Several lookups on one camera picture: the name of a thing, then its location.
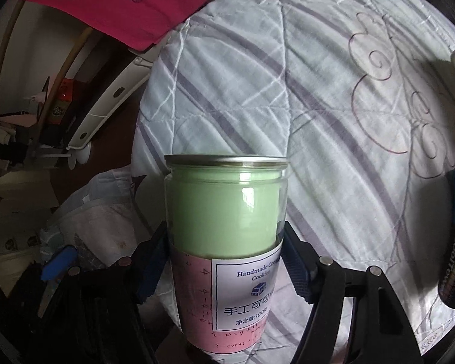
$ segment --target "jar rim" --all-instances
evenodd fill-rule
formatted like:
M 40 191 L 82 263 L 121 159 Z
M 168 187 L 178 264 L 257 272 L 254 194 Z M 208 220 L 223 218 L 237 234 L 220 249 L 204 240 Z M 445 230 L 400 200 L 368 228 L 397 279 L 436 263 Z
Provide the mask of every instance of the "jar rim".
M 277 167 L 287 168 L 285 157 L 256 156 L 256 155 L 207 155 L 207 154 L 175 154 L 166 155 L 167 166 L 206 166 L 206 167 Z

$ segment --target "white blanket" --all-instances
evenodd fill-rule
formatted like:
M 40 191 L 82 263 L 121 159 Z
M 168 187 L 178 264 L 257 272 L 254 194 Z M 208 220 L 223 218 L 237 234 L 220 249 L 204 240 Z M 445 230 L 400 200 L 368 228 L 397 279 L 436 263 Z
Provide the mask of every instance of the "white blanket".
M 171 153 L 287 156 L 287 219 L 319 254 L 386 273 L 422 352 L 455 324 L 437 295 L 455 167 L 455 27 L 424 0 L 216 0 L 155 63 L 132 155 L 151 226 Z M 176 318 L 170 281 L 163 299 Z M 311 308 L 280 267 L 261 344 L 289 363 Z M 334 361 L 343 359 L 350 302 Z

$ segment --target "glass jar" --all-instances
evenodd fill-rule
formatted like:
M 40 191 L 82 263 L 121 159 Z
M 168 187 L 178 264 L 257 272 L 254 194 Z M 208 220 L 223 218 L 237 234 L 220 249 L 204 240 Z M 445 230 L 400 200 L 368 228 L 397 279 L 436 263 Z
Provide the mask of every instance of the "glass jar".
M 288 162 L 259 156 L 165 156 L 170 243 L 204 259 L 242 259 L 277 244 Z

